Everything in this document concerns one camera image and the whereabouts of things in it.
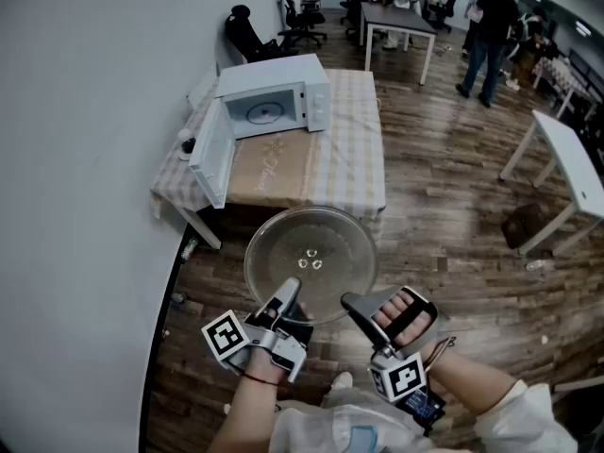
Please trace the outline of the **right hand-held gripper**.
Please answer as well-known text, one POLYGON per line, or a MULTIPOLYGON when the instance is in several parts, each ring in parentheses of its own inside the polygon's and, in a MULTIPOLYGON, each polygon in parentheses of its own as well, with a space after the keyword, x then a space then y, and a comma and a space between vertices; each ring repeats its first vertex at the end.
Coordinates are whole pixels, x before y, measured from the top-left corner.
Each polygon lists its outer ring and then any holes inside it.
POLYGON ((441 326, 440 313, 434 303, 409 287, 391 286, 368 295, 347 292, 341 297, 341 305, 373 345, 370 373, 381 397, 389 402, 397 402, 426 385, 421 351, 437 339, 441 326), (373 316, 401 292, 414 297, 416 310, 407 311, 383 330, 373 316), (414 342, 397 349, 394 337, 413 320, 419 310, 431 316, 431 325, 414 342))

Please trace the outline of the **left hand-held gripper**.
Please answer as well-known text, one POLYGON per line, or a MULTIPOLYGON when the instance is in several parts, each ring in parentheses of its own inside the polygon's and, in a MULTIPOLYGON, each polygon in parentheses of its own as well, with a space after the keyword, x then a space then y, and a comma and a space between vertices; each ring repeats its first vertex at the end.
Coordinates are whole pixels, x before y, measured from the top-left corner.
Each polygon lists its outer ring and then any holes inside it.
POLYGON ((307 358, 314 327, 297 302, 301 281, 287 278, 260 307, 243 322, 228 310, 204 326, 202 334, 214 358, 226 369, 242 375, 253 349, 263 349, 270 362, 294 383, 307 358))

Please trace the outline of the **round glass turntable plate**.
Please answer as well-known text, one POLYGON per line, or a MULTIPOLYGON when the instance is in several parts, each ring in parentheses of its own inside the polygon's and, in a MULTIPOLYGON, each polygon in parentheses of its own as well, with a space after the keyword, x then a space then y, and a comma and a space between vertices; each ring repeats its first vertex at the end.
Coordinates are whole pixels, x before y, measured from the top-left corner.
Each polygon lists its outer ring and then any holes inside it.
POLYGON ((366 226, 329 207, 284 210, 265 222, 244 257, 248 291, 265 303, 286 279, 300 280, 296 300, 310 319, 296 324, 322 325, 345 315, 341 296, 369 294, 378 274, 378 252, 366 226))

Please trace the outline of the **person's left forearm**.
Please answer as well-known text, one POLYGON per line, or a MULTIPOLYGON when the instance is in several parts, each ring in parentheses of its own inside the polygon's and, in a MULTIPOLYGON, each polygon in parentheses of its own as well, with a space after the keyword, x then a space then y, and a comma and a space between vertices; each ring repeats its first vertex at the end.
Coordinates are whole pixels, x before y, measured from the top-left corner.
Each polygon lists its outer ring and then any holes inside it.
POLYGON ((284 370, 267 351, 252 349, 229 413, 207 453, 268 453, 275 425, 277 387, 284 370))

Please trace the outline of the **person's right forearm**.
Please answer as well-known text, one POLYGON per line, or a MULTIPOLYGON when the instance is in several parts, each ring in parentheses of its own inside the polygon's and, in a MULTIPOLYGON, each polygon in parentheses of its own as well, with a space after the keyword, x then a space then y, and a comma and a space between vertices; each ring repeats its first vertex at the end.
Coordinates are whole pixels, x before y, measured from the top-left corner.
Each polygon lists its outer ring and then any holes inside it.
POLYGON ((517 380, 494 367, 443 350, 429 374, 475 416, 496 406, 517 380))

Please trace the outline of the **black electronic module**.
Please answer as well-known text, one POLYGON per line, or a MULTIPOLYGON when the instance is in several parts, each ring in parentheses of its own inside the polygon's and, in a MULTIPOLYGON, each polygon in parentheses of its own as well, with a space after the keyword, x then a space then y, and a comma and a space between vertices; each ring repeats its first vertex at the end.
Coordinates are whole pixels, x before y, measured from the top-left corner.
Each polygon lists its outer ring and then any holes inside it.
POLYGON ((424 430, 428 437, 433 425, 445 416, 446 402, 435 394, 428 386, 417 389, 401 398, 395 406, 409 414, 414 422, 424 430))

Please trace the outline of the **white-legged table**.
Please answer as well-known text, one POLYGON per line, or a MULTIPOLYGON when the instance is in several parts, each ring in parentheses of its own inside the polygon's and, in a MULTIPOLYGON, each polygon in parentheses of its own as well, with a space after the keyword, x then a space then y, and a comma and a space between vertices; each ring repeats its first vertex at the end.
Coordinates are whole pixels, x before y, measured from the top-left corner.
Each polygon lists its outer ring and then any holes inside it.
POLYGON ((175 209, 211 248, 219 250, 222 247, 222 242, 195 211, 177 205, 175 209))

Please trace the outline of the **person's white jacket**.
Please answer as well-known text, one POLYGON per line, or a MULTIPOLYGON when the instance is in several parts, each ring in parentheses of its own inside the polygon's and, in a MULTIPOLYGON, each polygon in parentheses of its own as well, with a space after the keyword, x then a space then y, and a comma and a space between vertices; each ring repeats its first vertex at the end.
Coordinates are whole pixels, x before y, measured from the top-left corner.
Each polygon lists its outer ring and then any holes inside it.
MULTIPOLYGON (((477 418, 475 433, 486 453, 578 453, 577 441, 554 418, 544 384, 522 380, 477 418)), ((471 453, 440 448, 412 417, 376 395, 348 388, 325 405, 284 406, 277 414, 270 453, 471 453)))

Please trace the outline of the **white microwave door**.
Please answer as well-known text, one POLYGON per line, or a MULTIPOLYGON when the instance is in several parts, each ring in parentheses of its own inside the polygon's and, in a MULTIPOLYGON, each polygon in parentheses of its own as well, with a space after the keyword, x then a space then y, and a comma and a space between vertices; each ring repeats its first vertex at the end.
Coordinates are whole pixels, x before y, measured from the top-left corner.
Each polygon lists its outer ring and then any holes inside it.
POLYGON ((235 142, 226 107, 221 98, 214 98, 199 128, 189 167, 215 209, 226 204, 235 142))

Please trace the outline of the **brown box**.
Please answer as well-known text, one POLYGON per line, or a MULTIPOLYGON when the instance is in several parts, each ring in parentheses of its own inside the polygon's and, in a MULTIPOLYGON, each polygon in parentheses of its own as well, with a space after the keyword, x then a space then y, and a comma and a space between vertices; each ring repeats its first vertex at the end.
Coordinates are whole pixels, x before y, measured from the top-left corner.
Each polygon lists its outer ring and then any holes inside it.
POLYGON ((517 249, 534 237, 545 226, 545 215, 537 203, 516 208, 501 225, 510 249, 517 249))

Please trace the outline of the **white microwave oven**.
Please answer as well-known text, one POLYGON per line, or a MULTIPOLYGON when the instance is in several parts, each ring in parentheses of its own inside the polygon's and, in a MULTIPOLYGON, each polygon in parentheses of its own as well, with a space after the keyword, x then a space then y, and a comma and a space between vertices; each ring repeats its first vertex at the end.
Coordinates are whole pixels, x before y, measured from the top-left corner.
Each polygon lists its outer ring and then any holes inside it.
POLYGON ((221 98, 236 141, 305 128, 309 132, 331 129, 331 87, 314 54, 269 59, 225 69, 214 98, 221 98), (326 102, 315 107, 312 98, 322 93, 326 102), (314 122, 316 109, 325 112, 314 122))

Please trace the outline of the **flat white board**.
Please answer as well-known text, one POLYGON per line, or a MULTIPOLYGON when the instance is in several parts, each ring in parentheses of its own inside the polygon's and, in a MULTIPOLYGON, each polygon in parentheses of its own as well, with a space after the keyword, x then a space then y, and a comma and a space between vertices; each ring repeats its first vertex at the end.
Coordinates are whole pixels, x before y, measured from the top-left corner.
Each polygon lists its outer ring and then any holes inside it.
POLYGON ((217 82, 218 73, 215 68, 210 68, 186 96, 192 110, 197 109, 209 93, 213 93, 217 82))

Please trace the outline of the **black reclined office chair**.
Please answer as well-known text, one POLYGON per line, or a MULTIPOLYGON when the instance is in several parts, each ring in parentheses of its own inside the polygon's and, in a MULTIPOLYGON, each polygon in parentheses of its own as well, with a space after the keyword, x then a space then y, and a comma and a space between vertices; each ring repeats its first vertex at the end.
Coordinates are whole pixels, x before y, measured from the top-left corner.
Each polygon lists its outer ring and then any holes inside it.
POLYGON ((296 49, 286 48, 275 39, 263 43, 249 20, 250 9, 236 5, 225 21, 226 36, 248 63, 293 57, 296 49))

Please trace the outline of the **dark-topped table with white legs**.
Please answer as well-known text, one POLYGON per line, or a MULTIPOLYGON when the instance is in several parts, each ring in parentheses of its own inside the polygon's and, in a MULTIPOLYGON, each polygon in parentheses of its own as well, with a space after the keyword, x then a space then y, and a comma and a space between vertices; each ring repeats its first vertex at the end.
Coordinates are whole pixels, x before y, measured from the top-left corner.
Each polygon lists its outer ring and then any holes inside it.
POLYGON ((378 4, 362 2, 359 44, 364 49, 365 72, 370 71, 373 33, 376 30, 405 34, 404 50, 409 47, 410 36, 428 38, 428 50, 419 79, 419 84, 424 86, 436 39, 436 31, 411 9, 382 7, 378 4))

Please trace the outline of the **small table with checked cloth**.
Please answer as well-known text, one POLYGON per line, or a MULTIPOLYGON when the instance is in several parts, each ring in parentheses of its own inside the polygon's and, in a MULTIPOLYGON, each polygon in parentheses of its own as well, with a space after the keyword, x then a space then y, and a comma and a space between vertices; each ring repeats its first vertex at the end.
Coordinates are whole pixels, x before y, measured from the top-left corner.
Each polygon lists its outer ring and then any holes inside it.
POLYGON ((594 100, 586 87, 573 75, 569 65, 563 60, 541 58, 535 65, 532 73, 535 76, 532 85, 534 90, 544 80, 557 92, 556 101, 562 101, 556 114, 557 118, 561 118, 567 109, 574 109, 571 104, 574 96, 585 99, 592 106, 594 105, 594 100))

